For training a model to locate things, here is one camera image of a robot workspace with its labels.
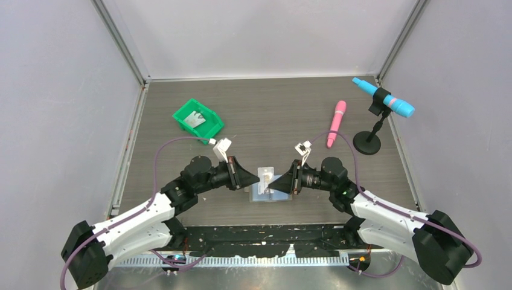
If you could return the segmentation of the white credit card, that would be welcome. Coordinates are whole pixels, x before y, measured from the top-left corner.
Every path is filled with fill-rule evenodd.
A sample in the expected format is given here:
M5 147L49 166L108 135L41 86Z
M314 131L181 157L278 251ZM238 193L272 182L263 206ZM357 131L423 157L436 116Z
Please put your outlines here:
M269 184L274 179L274 167L259 167L258 177L260 179L258 183L257 193L259 195L268 195L274 193L274 189L269 188Z

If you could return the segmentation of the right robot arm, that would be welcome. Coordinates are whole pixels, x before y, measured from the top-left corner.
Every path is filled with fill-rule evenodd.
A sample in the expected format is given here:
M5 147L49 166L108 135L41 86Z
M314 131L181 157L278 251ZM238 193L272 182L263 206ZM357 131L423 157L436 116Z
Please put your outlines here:
M293 195L303 188L329 192L334 208L351 215L344 233L349 246L368 244L394 251L417 262L443 285L451 284L475 253L447 214L408 210L379 198L351 181L336 157L325 158L319 169L296 159L268 188Z

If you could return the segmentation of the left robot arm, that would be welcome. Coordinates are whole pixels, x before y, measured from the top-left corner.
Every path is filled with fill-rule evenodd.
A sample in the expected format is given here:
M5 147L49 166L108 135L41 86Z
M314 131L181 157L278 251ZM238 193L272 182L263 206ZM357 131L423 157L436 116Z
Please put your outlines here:
M176 217L196 205L199 194L219 187L239 190L259 180L234 156L217 166L205 156L195 156L179 177L148 201L95 225L86 221L75 224L61 252L65 267L60 287L65 288L67 273L78 289L86 289L123 260L157 248L180 249L185 230Z

